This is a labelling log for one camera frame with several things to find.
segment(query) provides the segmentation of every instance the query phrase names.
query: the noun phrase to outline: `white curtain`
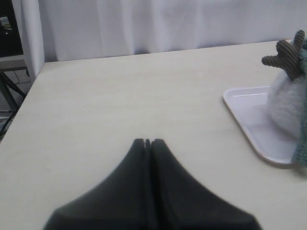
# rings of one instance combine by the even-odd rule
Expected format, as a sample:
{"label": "white curtain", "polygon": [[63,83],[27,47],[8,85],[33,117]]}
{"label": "white curtain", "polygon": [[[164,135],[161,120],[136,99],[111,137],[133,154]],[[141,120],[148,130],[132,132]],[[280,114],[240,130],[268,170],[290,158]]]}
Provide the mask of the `white curtain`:
{"label": "white curtain", "polygon": [[45,61],[271,41],[307,27],[307,0],[12,1],[33,79]]}

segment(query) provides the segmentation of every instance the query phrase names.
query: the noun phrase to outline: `plush antler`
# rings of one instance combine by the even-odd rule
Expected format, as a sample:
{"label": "plush antler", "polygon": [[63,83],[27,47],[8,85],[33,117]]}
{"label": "plush antler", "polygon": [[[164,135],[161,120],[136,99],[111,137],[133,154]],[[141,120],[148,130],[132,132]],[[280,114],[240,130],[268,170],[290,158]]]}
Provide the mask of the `plush antler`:
{"label": "plush antler", "polygon": [[276,56],[263,57],[262,63],[266,66],[283,69],[293,81],[303,73],[299,66],[299,52],[302,49],[304,39],[305,32],[299,30],[295,34],[293,44],[285,40],[278,41],[276,44],[278,54]]}

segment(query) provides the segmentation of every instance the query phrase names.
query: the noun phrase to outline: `green fabric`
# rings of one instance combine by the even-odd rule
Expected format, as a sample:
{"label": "green fabric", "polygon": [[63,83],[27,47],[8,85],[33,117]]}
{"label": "green fabric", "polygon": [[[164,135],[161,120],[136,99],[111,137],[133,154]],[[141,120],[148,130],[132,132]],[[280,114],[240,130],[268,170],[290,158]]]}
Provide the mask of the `green fabric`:
{"label": "green fabric", "polygon": [[[307,75],[307,39],[305,39],[303,48],[300,51],[300,67]],[[294,151],[292,162],[307,166],[307,81],[306,95],[304,100],[304,110],[301,118],[301,134],[296,149]]]}

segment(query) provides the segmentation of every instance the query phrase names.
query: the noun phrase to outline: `fluffy white fur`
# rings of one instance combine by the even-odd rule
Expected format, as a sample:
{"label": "fluffy white fur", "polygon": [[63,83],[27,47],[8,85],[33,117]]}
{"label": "fluffy white fur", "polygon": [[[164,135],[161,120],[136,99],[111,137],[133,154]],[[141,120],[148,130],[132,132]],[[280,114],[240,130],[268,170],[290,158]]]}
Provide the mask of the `fluffy white fur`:
{"label": "fluffy white fur", "polygon": [[273,81],[268,93],[267,109],[273,121],[287,133],[299,138],[306,79],[290,81],[281,71]]}

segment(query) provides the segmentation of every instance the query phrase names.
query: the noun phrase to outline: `white tray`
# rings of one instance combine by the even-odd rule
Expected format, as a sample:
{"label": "white tray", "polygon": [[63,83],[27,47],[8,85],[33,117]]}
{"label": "white tray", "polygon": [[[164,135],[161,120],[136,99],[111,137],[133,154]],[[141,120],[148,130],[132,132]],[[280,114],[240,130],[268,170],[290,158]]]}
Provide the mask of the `white tray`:
{"label": "white tray", "polygon": [[280,130],[268,116],[266,101],[269,88],[230,89],[223,98],[261,157],[277,164],[292,164],[297,139]]}

